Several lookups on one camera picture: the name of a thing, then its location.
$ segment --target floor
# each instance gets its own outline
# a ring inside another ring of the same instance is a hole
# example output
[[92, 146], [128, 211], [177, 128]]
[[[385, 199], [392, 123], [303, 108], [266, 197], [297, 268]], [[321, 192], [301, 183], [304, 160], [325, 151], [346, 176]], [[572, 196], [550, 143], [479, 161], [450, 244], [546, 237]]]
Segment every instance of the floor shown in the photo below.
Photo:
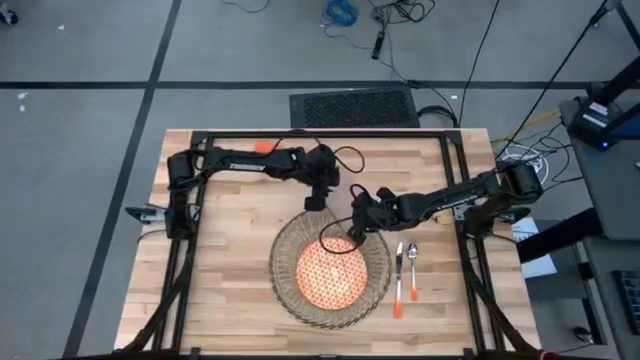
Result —
[[[75, 338], [80, 354], [111, 350], [140, 231], [122, 208], [148, 198], [165, 129], [287, 128], [290, 94], [385, 86], [390, 76], [368, 51], [323, 35], [321, 0], [272, 0], [259, 14], [217, 0], [10, 2], [21, 22], [0, 26], [0, 162], [11, 169], [0, 187], [11, 204], [0, 218], [6, 359], [63, 354], [96, 247], [106, 258], [103, 271], [90, 275], [99, 279], [88, 289], [96, 291], [95, 302], [84, 332], [71, 332], [84, 333]], [[370, 5], [354, 4], [361, 9], [357, 24], [328, 31], [370, 46], [377, 33], [365, 16]], [[425, 21], [393, 27], [398, 71], [434, 81], [459, 112], [493, 4], [440, 0]], [[463, 126], [488, 128], [492, 138], [514, 130], [598, 5], [502, 2], [467, 92]], [[640, 3], [625, 5], [640, 24]], [[611, 78], [637, 55], [620, 17], [607, 16], [534, 116], [583, 94], [585, 82]], [[414, 90], [414, 98], [419, 107], [441, 101], [428, 89]], [[640, 92], [625, 99], [638, 101]], [[421, 125], [448, 124], [424, 117]], [[563, 130], [555, 135], [567, 141]], [[552, 173], [563, 156], [549, 158]], [[572, 161], [563, 178], [579, 173]], [[574, 182], [546, 194], [533, 214], [561, 219], [588, 206], [584, 184]], [[543, 344], [552, 350], [575, 346], [567, 331], [583, 321], [580, 314], [560, 319], [559, 306], [566, 305], [534, 304]], [[597, 348], [580, 351], [601, 355]]]

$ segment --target butcher block tabletop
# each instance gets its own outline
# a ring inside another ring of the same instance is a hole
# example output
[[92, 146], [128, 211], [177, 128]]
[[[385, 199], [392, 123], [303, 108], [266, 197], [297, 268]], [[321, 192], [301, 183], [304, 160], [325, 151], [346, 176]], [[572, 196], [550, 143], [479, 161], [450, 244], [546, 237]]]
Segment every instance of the butcher block tabletop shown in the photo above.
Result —
[[[166, 132], [149, 203], [169, 203], [166, 159], [189, 148], [193, 131]], [[487, 131], [460, 131], [470, 175], [492, 169], [495, 163]], [[427, 193], [447, 186], [437, 139], [319, 139], [334, 149], [349, 145], [362, 152], [366, 168], [354, 175], [354, 180], [372, 194], [379, 187], [402, 194]], [[274, 140], [225, 138], [216, 139], [214, 145], [253, 150], [257, 141]], [[286, 139], [280, 146], [310, 150], [316, 143], [313, 139]], [[459, 181], [455, 150], [450, 148]], [[340, 152], [339, 156], [352, 168], [360, 166], [360, 158], [353, 152]], [[203, 354], [460, 355], [463, 348], [474, 348], [454, 226], [433, 219], [401, 233], [405, 241], [415, 242], [419, 248], [415, 265], [419, 301], [410, 299], [410, 265], [405, 261], [402, 319], [393, 316], [393, 281], [369, 316], [344, 329], [314, 328], [289, 314], [276, 299], [267, 265], [273, 240], [302, 211], [309, 194], [310, 188], [303, 184], [264, 174], [219, 172], [211, 177], [201, 211], [181, 352], [199, 347]], [[447, 210], [439, 214], [451, 213]], [[144, 226], [142, 233], [163, 226]], [[511, 236], [507, 226], [502, 226], [498, 231]], [[387, 240], [393, 253], [396, 240]], [[515, 245], [498, 238], [487, 238], [485, 244], [498, 304], [525, 339], [539, 347]], [[475, 248], [471, 243], [468, 246], [473, 257]], [[164, 232], [140, 241], [114, 348], [129, 343], [158, 305], [169, 247]], [[174, 319], [171, 312], [164, 337], [167, 347]], [[483, 329], [490, 346], [486, 313]]]

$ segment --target blue cable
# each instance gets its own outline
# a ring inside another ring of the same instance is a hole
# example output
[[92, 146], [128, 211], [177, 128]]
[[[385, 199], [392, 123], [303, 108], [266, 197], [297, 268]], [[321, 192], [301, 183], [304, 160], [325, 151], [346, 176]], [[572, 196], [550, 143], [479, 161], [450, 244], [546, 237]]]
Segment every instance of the blue cable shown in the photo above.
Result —
[[349, 0], [330, 0], [323, 16], [329, 20], [328, 25], [351, 26], [358, 20], [358, 9]]

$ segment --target black grate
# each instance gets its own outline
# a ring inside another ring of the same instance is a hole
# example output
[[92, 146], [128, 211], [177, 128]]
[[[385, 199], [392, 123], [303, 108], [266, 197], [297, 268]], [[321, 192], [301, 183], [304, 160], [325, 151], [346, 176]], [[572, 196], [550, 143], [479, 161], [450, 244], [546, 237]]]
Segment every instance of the black grate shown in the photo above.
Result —
[[420, 127], [409, 89], [291, 95], [291, 127]]
[[614, 271], [631, 332], [640, 335], [640, 271]]

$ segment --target black floor stripe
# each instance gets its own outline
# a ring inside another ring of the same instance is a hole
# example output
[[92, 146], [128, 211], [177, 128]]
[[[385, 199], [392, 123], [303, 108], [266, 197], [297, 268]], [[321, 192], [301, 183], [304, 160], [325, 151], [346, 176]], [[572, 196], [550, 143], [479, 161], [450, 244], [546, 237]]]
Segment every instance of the black floor stripe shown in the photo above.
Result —
[[640, 50], [640, 34], [638, 33], [636, 26], [633, 24], [633, 20], [629, 17], [627, 9], [625, 9], [622, 3], [618, 5], [618, 15], [620, 15], [620, 19], [622, 19], [629, 35], [631, 35], [631, 40], [633, 40], [633, 43], [636, 44], [636, 47]]
[[131, 132], [129, 144], [127, 145], [127, 150], [120, 167], [120, 173], [118, 175], [115, 190], [111, 197], [111, 202], [109, 203], [107, 217], [102, 225], [98, 245], [96, 246], [91, 267], [89, 268], [89, 275], [87, 276], [87, 281], [85, 282], [84, 289], [82, 290], [82, 296], [80, 298], [78, 308], [76, 309], [73, 325], [69, 331], [69, 337], [67, 338], [67, 343], [62, 355], [64, 358], [77, 356], [80, 344], [82, 343], [82, 337], [84, 336], [91, 308], [98, 291], [98, 284], [100, 282], [100, 277], [102, 276], [102, 270], [107, 259], [113, 232], [118, 221], [120, 209], [122, 208], [122, 202], [129, 183], [129, 177], [131, 176], [133, 163], [136, 158], [136, 153], [138, 152], [142, 132], [144, 131], [147, 116], [149, 115], [153, 95], [158, 84], [158, 79], [160, 78], [160, 72], [162, 70], [164, 59], [167, 55], [167, 49], [169, 47], [169, 42], [171, 40], [171, 35], [173, 33], [173, 28], [175, 26], [181, 4], [182, 0], [173, 0], [171, 5], [171, 10], [164, 27], [164, 32], [162, 33], [162, 39], [158, 46], [158, 52], [156, 53], [156, 58], [153, 62], [151, 75], [149, 76], [149, 81], [146, 83], [142, 104], [140, 104], [136, 122], [133, 127], [133, 131]]
[[[436, 89], [464, 89], [465, 81], [419, 80], [420, 83]], [[592, 83], [601, 81], [556, 81], [551, 90], [584, 90]], [[470, 89], [478, 90], [541, 90], [545, 81], [472, 81]], [[157, 89], [175, 90], [295, 90], [295, 89], [355, 89], [384, 88], [388, 81], [376, 80], [336, 80], [336, 81], [157, 81]], [[0, 82], [0, 89], [9, 90], [128, 90], [147, 89], [148, 83], [141, 81], [119, 82]], [[636, 84], [632, 89], [640, 89]]]

